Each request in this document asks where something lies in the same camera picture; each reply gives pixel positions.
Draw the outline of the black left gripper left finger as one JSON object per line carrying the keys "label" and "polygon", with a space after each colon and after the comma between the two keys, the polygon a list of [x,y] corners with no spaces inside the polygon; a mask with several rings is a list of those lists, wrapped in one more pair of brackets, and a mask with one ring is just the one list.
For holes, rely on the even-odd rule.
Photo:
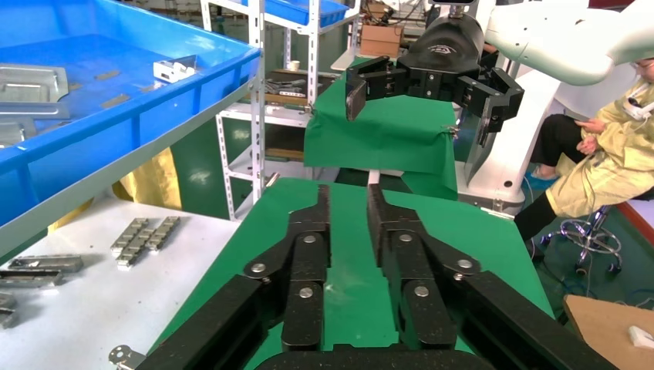
{"label": "black left gripper left finger", "polygon": [[290,213],[280,241],[250,260],[137,367],[241,369],[277,323],[283,324],[284,351],[318,351],[329,238],[329,187],[321,185],[314,205]]}

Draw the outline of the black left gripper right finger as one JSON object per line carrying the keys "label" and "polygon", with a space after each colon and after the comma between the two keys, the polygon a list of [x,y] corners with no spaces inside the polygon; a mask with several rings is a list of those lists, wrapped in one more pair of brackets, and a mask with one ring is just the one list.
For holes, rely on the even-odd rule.
{"label": "black left gripper right finger", "polygon": [[[367,188],[376,264],[388,281],[399,339],[451,350],[462,328],[482,362],[509,369],[610,369],[612,364],[468,254],[431,236],[415,210]],[[462,310],[462,325],[448,307]]]}

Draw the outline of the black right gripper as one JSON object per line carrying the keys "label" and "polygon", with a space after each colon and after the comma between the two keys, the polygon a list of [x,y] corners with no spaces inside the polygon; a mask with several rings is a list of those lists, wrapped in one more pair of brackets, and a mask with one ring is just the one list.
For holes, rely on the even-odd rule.
{"label": "black right gripper", "polygon": [[354,121],[367,101],[407,95],[454,100],[465,118],[478,118],[476,142],[484,147],[505,120],[517,116],[524,90],[499,67],[482,69],[484,34],[464,14],[441,17],[397,59],[380,56],[346,70],[346,119]]}

